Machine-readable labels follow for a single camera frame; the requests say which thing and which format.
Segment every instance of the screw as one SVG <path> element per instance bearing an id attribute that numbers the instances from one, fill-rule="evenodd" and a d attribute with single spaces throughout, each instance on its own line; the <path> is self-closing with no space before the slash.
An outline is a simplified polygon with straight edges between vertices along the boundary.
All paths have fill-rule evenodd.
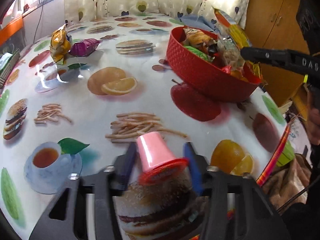
<path id="1" fill-rule="evenodd" d="M 244 179 L 252 179 L 252 176 L 251 176 L 251 174 L 249 172 L 244 172 L 242 174 L 242 178 L 244 178 Z"/>
<path id="2" fill-rule="evenodd" d="M 107 166 L 104 172 L 113 172 L 115 170 L 114 166 Z"/>
<path id="3" fill-rule="evenodd" d="M 71 173 L 69 176 L 68 176 L 68 179 L 71 179 L 71 180 L 76 180 L 76 179 L 79 179 L 80 175 L 78 173 Z"/>
<path id="4" fill-rule="evenodd" d="M 217 166 L 208 166 L 207 171 L 219 171 L 219 168 Z"/>

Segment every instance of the red basket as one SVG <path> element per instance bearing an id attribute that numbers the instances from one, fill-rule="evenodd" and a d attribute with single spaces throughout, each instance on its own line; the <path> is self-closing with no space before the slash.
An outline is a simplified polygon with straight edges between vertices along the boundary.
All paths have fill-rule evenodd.
<path id="1" fill-rule="evenodd" d="M 217 35 L 201 31 L 217 39 Z M 171 68 L 184 82 L 212 99 L 234 103 L 248 99 L 258 87 L 260 79 L 257 77 L 252 77 L 256 83 L 237 79 L 184 48 L 180 44 L 184 37 L 183 27 L 172 29 L 167 48 L 167 60 Z"/>

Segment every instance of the pink jelly cup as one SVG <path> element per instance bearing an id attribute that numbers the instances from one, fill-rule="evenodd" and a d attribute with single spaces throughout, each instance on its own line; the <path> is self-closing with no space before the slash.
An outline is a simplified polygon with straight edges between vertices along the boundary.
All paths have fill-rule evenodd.
<path id="1" fill-rule="evenodd" d="M 186 158 L 176 158 L 160 133 L 150 132 L 137 139 L 143 173 L 139 177 L 142 185 L 154 185 L 177 176 L 188 165 Z"/>

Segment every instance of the black cable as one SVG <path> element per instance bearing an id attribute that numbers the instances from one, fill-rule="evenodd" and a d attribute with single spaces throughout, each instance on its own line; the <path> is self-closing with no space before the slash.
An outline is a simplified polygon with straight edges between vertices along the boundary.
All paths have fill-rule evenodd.
<path id="1" fill-rule="evenodd" d="M 320 175 L 316 177 L 316 179 L 309 184 L 306 188 L 304 188 L 302 191 L 300 191 L 297 195 L 290 198 L 285 204 L 283 204 L 281 207 L 277 209 L 277 212 L 280 213 L 283 209 L 285 209 L 288 205 L 290 205 L 295 199 L 300 197 L 303 193 L 305 193 L 308 189 L 310 189 L 314 184 L 316 184 L 320 180 Z"/>
<path id="2" fill-rule="evenodd" d="M 37 28 L 36 28 L 35 36 L 33 37 L 33 43 L 35 43 L 36 33 L 37 33 L 37 30 L 38 30 L 38 27 L 39 27 L 39 24 L 40 24 L 40 21 L 41 21 L 41 16 L 42 16 L 42 12 L 43 12 L 44 1 L 45 1 L 45 0 L 43 0 L 43 2 L 42 2 L 41 14 L 40 14 L 39 22 L 38 22 L 38 25 L 37 25 Z"/>

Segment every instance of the cabinet handle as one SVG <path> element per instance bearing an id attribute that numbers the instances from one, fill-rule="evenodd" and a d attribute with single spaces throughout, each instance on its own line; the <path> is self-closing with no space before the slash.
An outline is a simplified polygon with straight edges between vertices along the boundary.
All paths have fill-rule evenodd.
<path id="1" fill-rule="evenodd" d="M 280 25 L 281 19 L 282 19 L 282 16 L 279 17 L 279 20 L 278 20 L 278 22 L 276 23 L 277 26 Z"/>
<path id="2" fill-rule="evenodd" d="M 277 14 L 275 13 L 271 18 L 271 22 L 274 22 L 276 19 L 277 19 Z"/>

